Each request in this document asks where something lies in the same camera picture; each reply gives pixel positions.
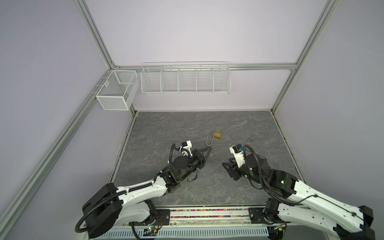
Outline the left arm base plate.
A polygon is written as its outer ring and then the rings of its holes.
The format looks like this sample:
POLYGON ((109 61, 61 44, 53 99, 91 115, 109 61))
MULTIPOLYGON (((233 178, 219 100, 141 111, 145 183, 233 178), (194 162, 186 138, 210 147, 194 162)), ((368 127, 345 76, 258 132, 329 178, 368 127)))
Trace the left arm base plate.
POLYGON ((157 209, 155 214, 151 214, 143 222, 134 222, 134 226, 168 226, 171 220, 170 209, 157 209))

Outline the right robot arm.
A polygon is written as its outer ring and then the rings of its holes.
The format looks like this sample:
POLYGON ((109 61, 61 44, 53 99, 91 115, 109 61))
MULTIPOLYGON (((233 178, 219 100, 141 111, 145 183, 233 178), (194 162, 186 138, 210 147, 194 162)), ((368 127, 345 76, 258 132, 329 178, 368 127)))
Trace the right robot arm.
POLYGON ((244 177, 270 196, 263 209, 251 208, 249 214, 253 224, 280 224, 269 230, 271 239, 282 239, 287 223, 304 225, 339 240, 376 238, 371 208, 345 204, 285 171, 272 169, 249 145, 234 145, 230 152, 233 158, 222 164, 229 176, 235 181, 244 177))

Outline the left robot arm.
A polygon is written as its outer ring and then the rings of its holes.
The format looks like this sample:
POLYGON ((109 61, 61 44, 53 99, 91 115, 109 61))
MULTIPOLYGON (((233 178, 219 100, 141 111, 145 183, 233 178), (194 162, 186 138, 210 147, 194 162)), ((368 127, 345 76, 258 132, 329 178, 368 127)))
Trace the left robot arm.
POLYGON ((154 223, 158 210, 152 198, 174 192, 191 174, 205 166, 211 151, 212 147, 192 149, 189 141, 180 147, 172 144, 168 165, 152 179, 131 186, 108 183, 101 187, 83 205, 83 215, 75 225, 75 232, 86 232, 94 239, 116 224, 154 223))

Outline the brass padlock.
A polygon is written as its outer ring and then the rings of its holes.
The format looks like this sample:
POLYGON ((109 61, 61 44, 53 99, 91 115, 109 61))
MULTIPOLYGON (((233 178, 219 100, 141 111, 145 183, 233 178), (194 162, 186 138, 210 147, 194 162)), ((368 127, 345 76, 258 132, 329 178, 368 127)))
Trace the brass padlock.
POLYGON ((212 137, 206 138, 206 146, 210 147, 213 145, 215 139, 220 139, 222 137, 222 133, 220 132, 213 132, 212 137))

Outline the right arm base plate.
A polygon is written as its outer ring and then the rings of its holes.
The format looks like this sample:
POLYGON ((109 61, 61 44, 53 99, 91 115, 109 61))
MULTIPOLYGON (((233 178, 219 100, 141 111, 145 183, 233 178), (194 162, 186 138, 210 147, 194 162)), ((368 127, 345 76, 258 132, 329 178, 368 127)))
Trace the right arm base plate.
POLYGON ((272 225, 277 222, 273 215, 264 212, 264 208, 251 207, 248 208, 249 217, 252 224, 272 225))

